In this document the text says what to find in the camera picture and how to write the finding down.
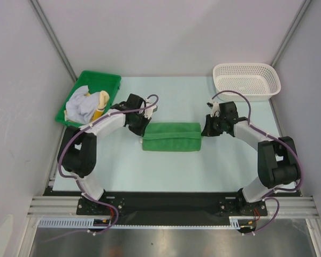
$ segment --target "white basket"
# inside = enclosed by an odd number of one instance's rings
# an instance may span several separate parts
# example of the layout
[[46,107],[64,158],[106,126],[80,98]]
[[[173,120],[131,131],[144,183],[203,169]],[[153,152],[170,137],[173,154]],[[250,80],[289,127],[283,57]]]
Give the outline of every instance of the white basket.
[[[263,63],[225,63],[213,69],[217,92],[233,90],[249,101],[265,101],[280,91],[280,81],[273,67]],[[224,101],[244,101],[233,93],[218,95]]]

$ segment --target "white wall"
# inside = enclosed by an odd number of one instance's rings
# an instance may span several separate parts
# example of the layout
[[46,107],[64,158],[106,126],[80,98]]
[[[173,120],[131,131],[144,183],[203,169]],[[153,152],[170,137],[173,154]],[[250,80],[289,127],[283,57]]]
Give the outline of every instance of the white wall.
[[43,189],[71,80],[28,0],[0,0],[0,221],[14,215],[12,256],[33,195]]
[[40,0],[77,75],[212,75],[270,64],[302,0]]
[[321,0],[313,1],[276,70],[279,121],[295,139],[305,167],[303,193],[314,196],[321,216]]

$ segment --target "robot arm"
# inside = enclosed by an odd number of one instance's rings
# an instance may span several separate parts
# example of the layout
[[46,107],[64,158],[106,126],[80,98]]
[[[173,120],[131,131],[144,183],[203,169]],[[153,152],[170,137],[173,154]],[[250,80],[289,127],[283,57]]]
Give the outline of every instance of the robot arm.
[[[240,205],[261,201],[269,192],[301,178],[297,162],[287,149],[251,128],[246,117],[239,117],[234,102],[210,102],[208,106],[212,112],[206,115],[202,136],[216,137],[226,132],[258,151],[258,177],[238,191]],[[296,152],[292,138],[283,137],[279,140]],[[276,156],[283,157],[283,160],[277,161]]]
[[[73,144],[71,144],[64,155],[62,166],[76,177],[77,183],[86,195],[94,200],[99,200],[104,193],[104,189],[98,183],[95,173],[92,172],[96,164],[96,144],[97,139],[104,138],[108,134],[120,127],[128,127],[130,131],[139,136],[144,136],[145,129],[151,121],[152,113],[157,110],[156,105],[143,111],[133,111],[151,106],[148,99],[130,94],[126,102],[115,104],[105,114],[108,118],[94,121],[95,126],[82,133]],[[69,126],[64,133],[57,160],[68,144],[68,142],[81,130],[87,128],[84,125],[80,128]]]

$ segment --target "green plastic bin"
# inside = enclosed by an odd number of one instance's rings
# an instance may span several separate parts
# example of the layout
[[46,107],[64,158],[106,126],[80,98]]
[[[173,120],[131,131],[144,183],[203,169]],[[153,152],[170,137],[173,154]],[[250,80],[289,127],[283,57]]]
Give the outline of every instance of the green plastic bin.
[[100,73],[95,71],[82,71],[74,87],[72,88],[68,97],[63,103],[61,109],[57,113],[55,120],[57,122],[63,123],[66,126],[72,125],[75,127],[79,127],[83,125],[75,122],[69,122],[69,121],[66,122],[64,120],[64,110],[65,110],[65,104],[68,102],[69,98],[72,96],[75,90],[85,85],[88,85],[89,92],[91,94],[95,92],[100,92],[102,90],[106,91],[109,94],[109,97],[110,97],[109,102],[104,112],[106,113],[111,108],[114,98],[117,95],[117,92],[120,87],[120,81],[121,81],[121,76],[119,75],[112,75],[112,74]]

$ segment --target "green cloth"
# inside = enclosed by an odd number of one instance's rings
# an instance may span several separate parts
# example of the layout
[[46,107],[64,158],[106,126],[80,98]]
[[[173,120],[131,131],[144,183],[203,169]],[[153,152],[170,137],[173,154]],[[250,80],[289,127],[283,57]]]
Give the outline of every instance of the green cloth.
[[144,151],[193,152],[200,149],[199,123],[150,123],[146,127]]

